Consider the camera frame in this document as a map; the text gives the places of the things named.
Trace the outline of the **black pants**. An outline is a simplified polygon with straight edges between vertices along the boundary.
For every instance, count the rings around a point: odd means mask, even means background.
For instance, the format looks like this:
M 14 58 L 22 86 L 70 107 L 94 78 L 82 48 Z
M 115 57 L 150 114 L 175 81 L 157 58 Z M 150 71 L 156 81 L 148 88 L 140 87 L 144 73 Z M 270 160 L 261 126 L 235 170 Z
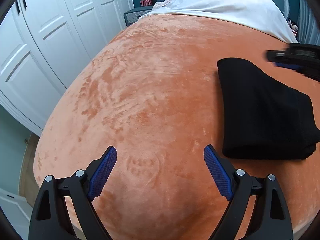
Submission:
M 225 120 L 224 156 L 303 160 L 315 152 L 319 128 L 308 95 L 245 59 L 220 59 L 217 68 Z

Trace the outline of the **grey bedside table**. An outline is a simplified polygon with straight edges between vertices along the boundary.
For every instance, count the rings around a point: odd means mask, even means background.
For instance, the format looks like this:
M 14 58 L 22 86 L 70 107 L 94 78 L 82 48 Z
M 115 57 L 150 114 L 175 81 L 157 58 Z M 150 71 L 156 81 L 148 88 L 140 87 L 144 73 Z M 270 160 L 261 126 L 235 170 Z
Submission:
M 153 6 L 137 7 L 124 13 L 126 26 L 130 26 L 137 22 L 139 18 L 152 11 Z

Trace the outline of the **blue grey curtain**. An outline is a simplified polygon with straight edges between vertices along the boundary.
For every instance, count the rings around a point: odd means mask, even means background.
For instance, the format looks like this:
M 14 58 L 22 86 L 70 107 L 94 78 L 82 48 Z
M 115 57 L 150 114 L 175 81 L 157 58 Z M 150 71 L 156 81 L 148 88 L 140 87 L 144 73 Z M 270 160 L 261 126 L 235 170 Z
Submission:
M 299 0 L 297 40 L 300 43 L 316 46 L 319 46 L 320 43 L 319 27 L 306 0 Z

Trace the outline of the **orange velvet bedspread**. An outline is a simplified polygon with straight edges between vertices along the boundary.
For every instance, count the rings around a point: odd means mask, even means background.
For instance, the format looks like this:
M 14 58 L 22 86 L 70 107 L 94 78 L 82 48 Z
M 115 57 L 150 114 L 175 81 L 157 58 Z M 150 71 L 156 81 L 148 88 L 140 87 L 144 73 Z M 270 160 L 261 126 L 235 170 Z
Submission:
M 37 145 L 34 176 L 71 176 L 108 146 L 117 162 L 93 201 L 113 239 L 208 239 L 228 204 L 203 150 L 223 144 L 217 61 L 247 59 L 307 94 L 319 83 L 266 62 L 284 42 L 232 22 L 149 15 L 119 33 L 56 105 Z

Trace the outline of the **red white dolls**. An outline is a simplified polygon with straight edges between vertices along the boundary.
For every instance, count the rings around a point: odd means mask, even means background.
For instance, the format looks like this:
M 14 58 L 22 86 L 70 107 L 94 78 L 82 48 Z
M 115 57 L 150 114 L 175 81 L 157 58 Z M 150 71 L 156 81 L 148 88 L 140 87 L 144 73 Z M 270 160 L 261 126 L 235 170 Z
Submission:
M 297 37 L 298 34 L 298 26 L 295 24 L 295 22 L 292 22 L 289 18 L 287 19 L 287 23 L 293 32 L 294 36 Z

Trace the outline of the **red box on nightstand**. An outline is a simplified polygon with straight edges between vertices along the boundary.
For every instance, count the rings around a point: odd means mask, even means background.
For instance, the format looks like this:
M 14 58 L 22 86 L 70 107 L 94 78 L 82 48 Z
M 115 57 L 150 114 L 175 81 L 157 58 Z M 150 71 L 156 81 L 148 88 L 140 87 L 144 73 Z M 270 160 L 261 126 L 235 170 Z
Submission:
M 140 1 L 140 6 L 141 7 L 150 7 L 153 5 L 152 0 L 141 0 Z

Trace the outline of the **white panelled wardrobe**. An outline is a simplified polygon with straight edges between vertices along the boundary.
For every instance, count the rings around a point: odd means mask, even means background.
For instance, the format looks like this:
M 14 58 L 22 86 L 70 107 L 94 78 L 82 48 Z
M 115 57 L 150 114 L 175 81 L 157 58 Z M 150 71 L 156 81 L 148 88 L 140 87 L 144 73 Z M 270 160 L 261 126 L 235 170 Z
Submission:
M 1 105 L 40 135 L 67 88 L 125 28 L 133 0 L 10 0 L 1 18 Z

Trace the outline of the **white bed sheet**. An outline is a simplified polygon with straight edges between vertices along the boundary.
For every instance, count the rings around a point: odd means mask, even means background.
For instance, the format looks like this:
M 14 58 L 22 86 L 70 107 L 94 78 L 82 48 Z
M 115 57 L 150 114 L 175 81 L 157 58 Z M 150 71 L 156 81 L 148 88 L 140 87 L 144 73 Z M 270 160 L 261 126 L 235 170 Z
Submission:
M 233 22 L 271 35 L 286 43 L 297 39 L 286 17 L 272 0 L 164 0 L 150 15 L 188 15 Z

